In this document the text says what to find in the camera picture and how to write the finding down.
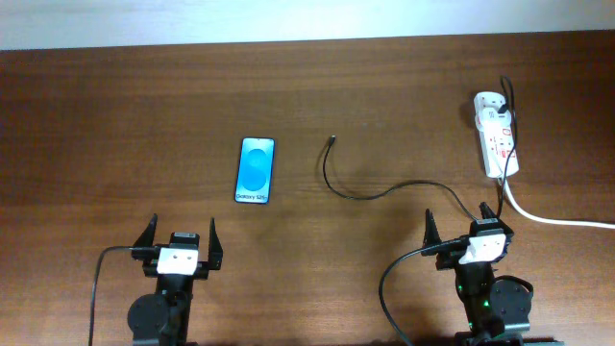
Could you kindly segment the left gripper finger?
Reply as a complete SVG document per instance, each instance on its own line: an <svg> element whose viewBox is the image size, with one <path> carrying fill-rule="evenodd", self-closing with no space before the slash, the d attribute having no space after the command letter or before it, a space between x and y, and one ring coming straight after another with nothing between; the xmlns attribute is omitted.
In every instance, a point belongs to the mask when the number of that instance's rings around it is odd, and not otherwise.
<svg viewBox="0 0 615 346"><path fill-rule="evenodd" d="M215 219L209 224L208 269L220 269L223 260L223 248L215 228Z"/></svg>
<svg viewBox="0 0 615 346"><path fill-rule="evenodd" d="M135 248L152 247L158 223L158 216L154 213L145 230L141 233L134 243Z"/></svg>

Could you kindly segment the blue Samsung Galaxy smartphone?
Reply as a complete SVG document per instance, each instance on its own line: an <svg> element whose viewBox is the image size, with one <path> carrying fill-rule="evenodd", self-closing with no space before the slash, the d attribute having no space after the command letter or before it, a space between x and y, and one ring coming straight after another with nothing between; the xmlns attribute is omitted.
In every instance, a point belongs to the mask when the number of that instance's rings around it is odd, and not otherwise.
<svg viewBox="0 0 615 346"><path fill-rule="evenodd" d="M265 205L269 202L275 147L273 138L242 139L234 192L237 203Z"/></svg>

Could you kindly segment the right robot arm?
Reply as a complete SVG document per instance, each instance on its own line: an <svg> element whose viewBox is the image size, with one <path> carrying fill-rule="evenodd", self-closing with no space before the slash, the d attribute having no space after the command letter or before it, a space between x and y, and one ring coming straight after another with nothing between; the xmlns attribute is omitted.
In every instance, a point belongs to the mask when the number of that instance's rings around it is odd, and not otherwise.
<svg viewBox="0 0 615 346"><path fill-rule="evenodd" d="M425 212L422 255L436 257L436 269L455 272L455 291L469 330L455 335L456 345L522 345L529 330L533 286L520 278L497 277L493 265L507 255L514 232L486 204L469 233L444 241L433 213Z"/></svg>

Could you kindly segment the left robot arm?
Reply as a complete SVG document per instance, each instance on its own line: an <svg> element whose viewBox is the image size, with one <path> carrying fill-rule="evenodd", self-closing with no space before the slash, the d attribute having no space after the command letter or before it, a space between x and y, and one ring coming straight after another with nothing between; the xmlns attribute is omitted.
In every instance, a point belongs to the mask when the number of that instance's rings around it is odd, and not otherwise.
<svg viewBox="0 0 615 346"><path fill-rule="evenodd" d="M137 298L127 314L134 345L188 345L188 325L196 281L205 281L221 269L223 248L209 223L207 258L199 259L200 236L173 233L166 244L154 242L158 217L154 215L134 243L131 256L142 262L143 274L156 280L153 293Z"/></svg>

